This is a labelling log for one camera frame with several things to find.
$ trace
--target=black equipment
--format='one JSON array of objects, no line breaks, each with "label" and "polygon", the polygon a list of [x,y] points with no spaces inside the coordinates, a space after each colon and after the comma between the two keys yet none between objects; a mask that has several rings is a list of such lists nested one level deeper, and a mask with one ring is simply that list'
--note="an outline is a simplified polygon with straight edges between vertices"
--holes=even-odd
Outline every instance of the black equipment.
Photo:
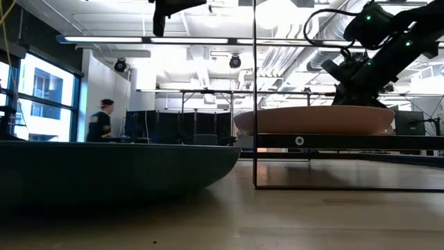
[{"label": "black equipment", "polygon": [[[347,47],[326,45],[307,37],[307,23],[304,25],[305,39],[320,47],[341,49],[345,60],[340,65],[326,60],[322,68],[340,83],[336,87],[333,105],[374,106],[386,108],[377,98],[378,94],[423,54],[429,59],[438,55],[437,40],[444,35],[444,0],[434,0],[426,6],[405,10],[397,15],[384,11],[374,1],[367,3],[360,13],[324,9],[314,12],[333,12],[355,16],[347,26],[344,39],[350,41]],[[380,49],[373,58],[367,53],[351,54],[348,50],[355,41],[365,49]]]},{"label": "black equipment", "polygon": [[163,37],[166,17],[170,18],[174,13],[206,4],[207,0],[148,0],[148,2],[155,2],[153,33],[157,37]]},{"label": "black equipment", "polygon": [[425,135],[424,113],[395,111],[396,135]]},{"label": "black equipment", "polygon": [[241,58],[239,55],[232,55],[230,59],[230,68],[237,69],[241,66]]},{"label": "black equipment", "polygon": [[13,107],[0,106],[0,112],[3,112],[3,117],[0,117],[0,140],[22,140],[9,134],[9,124],[11,117],[17,112]]},{"label": "black equipment", "polygon": [[114,65],[114,69],[116,70],[116,72],[125,72],[126,71],[126,59],[125,58],[119,58],[117,59],[116,64]]}]

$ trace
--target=person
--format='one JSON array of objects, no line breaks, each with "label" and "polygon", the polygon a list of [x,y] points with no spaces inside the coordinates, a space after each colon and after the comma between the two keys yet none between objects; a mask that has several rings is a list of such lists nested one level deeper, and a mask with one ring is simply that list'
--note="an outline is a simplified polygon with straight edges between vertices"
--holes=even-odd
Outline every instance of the person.
[{"label": "person", "polygon": [[110,115],[114,111],[114,101],[104,99],[101,101],[101,111],[93,114],[89,121],[87,142],[106,142],[111,137]]}]

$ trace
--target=black t-shirt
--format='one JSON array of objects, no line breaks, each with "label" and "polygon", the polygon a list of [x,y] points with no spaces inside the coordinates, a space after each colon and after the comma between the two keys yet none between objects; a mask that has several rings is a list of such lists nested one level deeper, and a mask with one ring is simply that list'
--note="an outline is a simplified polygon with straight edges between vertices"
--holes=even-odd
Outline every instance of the black t-shirt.
[{"label": "black t-shirt", "polygon": [[111,135],[110,116],[105,112],[97,112],[91,116],[87,142],[102,142]]}]

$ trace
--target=terracotta bowl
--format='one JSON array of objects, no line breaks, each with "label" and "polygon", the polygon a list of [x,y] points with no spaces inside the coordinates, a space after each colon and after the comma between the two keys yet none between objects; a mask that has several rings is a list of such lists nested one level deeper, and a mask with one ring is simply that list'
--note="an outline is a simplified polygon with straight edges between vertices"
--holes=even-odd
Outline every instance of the terracotta bowl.
[{"label": "terracotta bowl", "polygon": [[[360,106],[310,106],[259,110],[258,133],[377,135],[395,118],[391,110]],[[241,133],[253,135],[253,112],[237,115]]]}]

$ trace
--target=wooden floor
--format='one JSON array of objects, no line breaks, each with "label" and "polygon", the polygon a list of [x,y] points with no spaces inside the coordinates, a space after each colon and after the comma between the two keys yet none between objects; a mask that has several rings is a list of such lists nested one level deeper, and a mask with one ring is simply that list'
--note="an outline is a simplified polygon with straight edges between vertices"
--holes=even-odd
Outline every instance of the wooden floor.
[{"label": "wooden floor", "polygon": [[[4,215],[0,249],[443,249],[444,194],[256,191],[251,165],[238,162],[226,178],[199,194],[145,208]],[[300,176],[303,167],[301,162],[261,162],[259,180],[444,183],[440,170],[420,167],[318,160],[311,163],[312,171],[323,174],[310,178],[307,172]],[[359,178],[353,172],[358,169]]]}]

